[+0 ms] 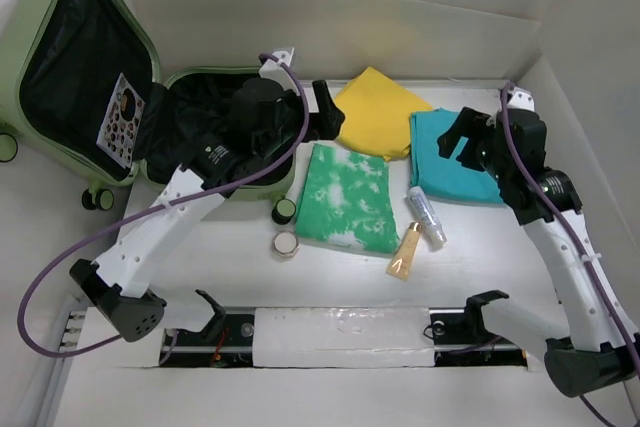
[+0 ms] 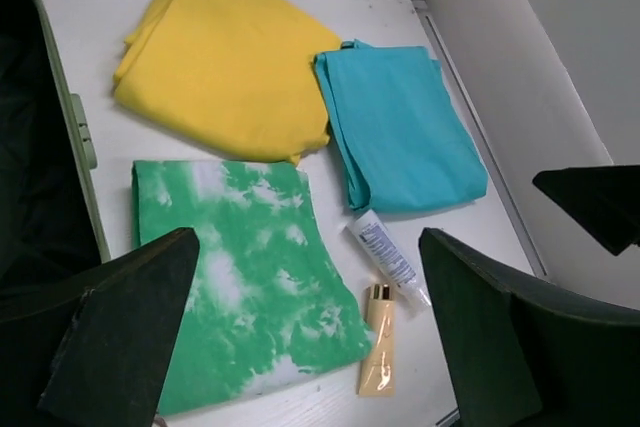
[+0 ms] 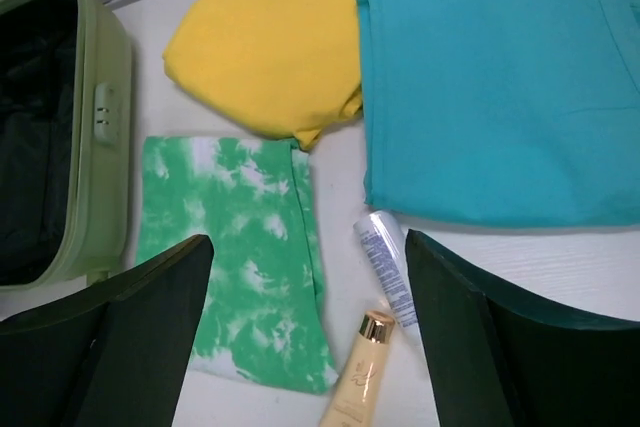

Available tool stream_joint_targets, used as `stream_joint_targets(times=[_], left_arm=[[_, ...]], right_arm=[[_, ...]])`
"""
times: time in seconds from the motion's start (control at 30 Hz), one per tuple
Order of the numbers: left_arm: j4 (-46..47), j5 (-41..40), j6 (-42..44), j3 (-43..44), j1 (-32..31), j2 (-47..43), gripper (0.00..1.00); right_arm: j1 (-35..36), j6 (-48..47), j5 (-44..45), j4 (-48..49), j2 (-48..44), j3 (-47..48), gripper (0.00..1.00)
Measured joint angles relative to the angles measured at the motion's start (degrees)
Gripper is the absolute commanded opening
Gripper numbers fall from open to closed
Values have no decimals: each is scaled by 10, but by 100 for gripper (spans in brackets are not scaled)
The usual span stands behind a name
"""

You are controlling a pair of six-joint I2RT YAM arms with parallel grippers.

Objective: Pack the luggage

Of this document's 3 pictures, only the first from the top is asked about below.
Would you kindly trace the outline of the teal cloth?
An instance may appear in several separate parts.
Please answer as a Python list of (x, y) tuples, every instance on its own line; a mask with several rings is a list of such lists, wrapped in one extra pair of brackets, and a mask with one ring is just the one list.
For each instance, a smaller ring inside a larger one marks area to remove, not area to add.
[(467, 169), (455, 159), (465, 146), (465, 139), (450, 158), (439, 155), (437, 139), (457, 116), (457, 112), (445, 109), (411, 115), (411, 186), (419, 186), (428, 196), (446, 201), (502, 205), (497, 183), (488, 173)]

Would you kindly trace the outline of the yellow cloth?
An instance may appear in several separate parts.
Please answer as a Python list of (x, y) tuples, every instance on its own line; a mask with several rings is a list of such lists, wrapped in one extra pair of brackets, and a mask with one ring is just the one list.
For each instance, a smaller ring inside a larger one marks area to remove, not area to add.
[(411, 115), (433, 109), (372, 67), (351, 80), (334, 103), (345, 115), (337, 140), (352, 151), (386, 161), (407, 157)]

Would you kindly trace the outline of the green white tie-dye cloth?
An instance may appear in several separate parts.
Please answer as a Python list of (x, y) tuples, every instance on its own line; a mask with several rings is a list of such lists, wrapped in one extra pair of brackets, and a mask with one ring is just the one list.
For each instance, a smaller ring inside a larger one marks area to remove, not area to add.
[(376, 254), (399, 245), (389, 166), (380, 157), (315, 144), (297, 205), (298, 236)]

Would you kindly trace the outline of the white tube bottle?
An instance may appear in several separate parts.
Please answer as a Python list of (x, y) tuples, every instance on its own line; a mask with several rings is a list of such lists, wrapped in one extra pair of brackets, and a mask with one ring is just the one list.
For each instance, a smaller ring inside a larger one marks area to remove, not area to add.
[(443, 226), (431, 202), (420, 186), (411, 187), (407, 191), (407, 199), (426, 235), (436, 248), (443, 247), (447, 242)]

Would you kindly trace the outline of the round pink cream jar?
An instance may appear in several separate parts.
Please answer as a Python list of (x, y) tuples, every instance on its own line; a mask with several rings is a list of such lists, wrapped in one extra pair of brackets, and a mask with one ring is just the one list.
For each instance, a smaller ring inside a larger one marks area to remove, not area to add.
[(298, 237), (291, 231), (278, 232), (272, 240), (272, 249), (281, 258), (292, 258), (299, 250)]

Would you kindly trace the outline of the beige cosmetic tube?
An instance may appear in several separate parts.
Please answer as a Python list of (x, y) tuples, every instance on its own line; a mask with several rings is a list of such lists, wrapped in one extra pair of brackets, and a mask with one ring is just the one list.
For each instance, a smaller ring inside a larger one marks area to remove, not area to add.
[(409, 225), (400, 246), (386, 269), (387, 275), (402, 281), (408, 280), (421, 232), (422, 226), (418, 222), (412, 222)]

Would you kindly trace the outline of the light green suitcase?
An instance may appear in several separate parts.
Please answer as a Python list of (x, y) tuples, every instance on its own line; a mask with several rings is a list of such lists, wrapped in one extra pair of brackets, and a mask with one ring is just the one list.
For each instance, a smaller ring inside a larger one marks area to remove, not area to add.
[[(1, 34), (1, 158), (25, 139), (87, 179), (88, 210), (107, 211), (113, 188), (142, 176), (165, 185), (175, 150), (192, 129), (190, 111), (226, 100), (260, 67), (192, 67), (161, 74), (157, 51), (124, 0), (17, 0)], [(118, 76), (145, 101), (130, 169), (96, 145)], [(233, 201), (278, 200), (295, 177), (295, 157), (239, 188)]]

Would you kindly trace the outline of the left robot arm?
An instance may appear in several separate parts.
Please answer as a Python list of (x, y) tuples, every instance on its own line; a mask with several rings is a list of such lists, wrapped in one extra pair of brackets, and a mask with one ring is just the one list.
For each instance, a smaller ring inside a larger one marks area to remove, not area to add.
[(151, 283), (172, 251), (239, 188), (287, 165), (302, 142), (333, 140), (345, 120), (323, 81), (312, 84), (318, 110), (273, 80), (252, 78), (226, 100), (191, 110), (192, 129), (174, 152), (176, 169), (154, 203), (120, 242), (70, 276), (127, 342), (156, 328), (184, 329), (201, 343), (222, 334), (222, 306), (199, 290), (165, 300)]

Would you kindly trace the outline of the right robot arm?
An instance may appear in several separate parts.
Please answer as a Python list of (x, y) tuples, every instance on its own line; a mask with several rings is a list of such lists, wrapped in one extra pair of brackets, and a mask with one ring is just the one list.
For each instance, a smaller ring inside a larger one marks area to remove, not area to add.
[(490, 116), (465, 107), (437, 139), (462, 166), (487, 172), (537, 248), (566, 315), (561, 326), (492, 290), (467, 299), (462, 328), (473, 340), (502, 337), (542, 361), (554, 386), (574, 398), (639, 372), (639, 330), (608, 283), (594, 252), (582, 203), (570, 178), (546, 164), (545, 123), (537, 113), (503, 109)]

